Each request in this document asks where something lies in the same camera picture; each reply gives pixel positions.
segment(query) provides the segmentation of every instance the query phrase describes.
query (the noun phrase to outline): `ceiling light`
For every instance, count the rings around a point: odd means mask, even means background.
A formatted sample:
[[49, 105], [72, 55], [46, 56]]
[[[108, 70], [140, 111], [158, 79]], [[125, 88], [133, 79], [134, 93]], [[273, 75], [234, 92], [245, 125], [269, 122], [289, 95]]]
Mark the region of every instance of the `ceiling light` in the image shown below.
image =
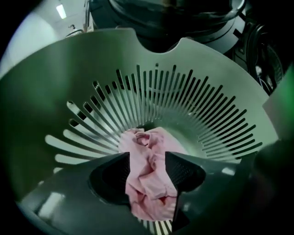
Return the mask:
[[61, 19], [64, 19], [66, 18], [66, 14], [65, 14], [65, 11], [64, 11], [64, 8], [63, 8], [63, 5], [60, 4], [59, 6], [56, 7], [56, 10], [58, 11]]

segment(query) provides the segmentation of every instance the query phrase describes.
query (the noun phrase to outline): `black plastic piece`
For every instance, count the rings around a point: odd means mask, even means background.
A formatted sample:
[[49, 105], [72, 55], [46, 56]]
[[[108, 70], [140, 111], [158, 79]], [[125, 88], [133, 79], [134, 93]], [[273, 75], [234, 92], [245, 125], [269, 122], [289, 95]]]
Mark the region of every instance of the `black plastic piece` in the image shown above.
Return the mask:
[[[253, 159], [253, 156], [254, 154], [245, 156], [245, 158]], [[234, 205], [234, 200], [240, 197], [241, 189], [243, 189], [244, 182], [247, 181], [251, 169], [250, 164], [218, 162], [180, 153], [167, 152], [165, 158], [166, 161], [177, 159], [182, 164], [194, 166], [194, 172], [198, 175], [194, 178], [197, 182], [195, 185], [201, 183], [189, 192], [184, 193], [182, 191], [179, 193], [172, 223], [173, 231], [181, 231], [185, 226], [198, 220], [206, 222], [209, 218], [220, 217], [216, 219], [219, 222], [225, 219], [226, 215], [232, 212], [229, 205]], [[224, 205], [227, 209], [221, 211], [220, 207]]]
[[170, 153], [166, 153], [166, 155], [166, 172], [177, 189], [178, 194], [183, 191], [192, 191], [203, 183], [205, 172], [201, 167], [176, 155]]
[[89, 179], [91, 189], [107, 202], [129, 204], [125, 183], [130, 174], [130, 154], [121, 156], [97, 167]]

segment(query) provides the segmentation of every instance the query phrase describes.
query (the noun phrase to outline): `pink cloth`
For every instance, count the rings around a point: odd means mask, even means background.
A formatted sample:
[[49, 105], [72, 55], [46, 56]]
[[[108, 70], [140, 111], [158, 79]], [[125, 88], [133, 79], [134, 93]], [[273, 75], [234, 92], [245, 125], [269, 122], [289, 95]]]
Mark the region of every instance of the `pink cloth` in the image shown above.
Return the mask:
[[169, 220], [174, 216], [177, 191], [165, 170], [165, 152], [187, 152], [161, 127], [122, 133], [121, 152], [130, 152], [130, 174], [125, 193], [132, 213], [144, 220]]

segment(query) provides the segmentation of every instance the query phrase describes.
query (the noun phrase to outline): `slotted basket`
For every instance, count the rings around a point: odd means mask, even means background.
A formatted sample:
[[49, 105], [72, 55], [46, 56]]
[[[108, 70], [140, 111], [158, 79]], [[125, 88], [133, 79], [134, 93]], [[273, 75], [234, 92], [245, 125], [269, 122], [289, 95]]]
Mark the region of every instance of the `slotted basket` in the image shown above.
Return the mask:
[[192, 156], [238, 163], [277, 140], [262, 88], [190, 39], [157, 54], [132, 29], [54, 43], [0, 82], [1, 156], [17, 198], [71, 164], [118, 152], [129, 128], [161, 126]]

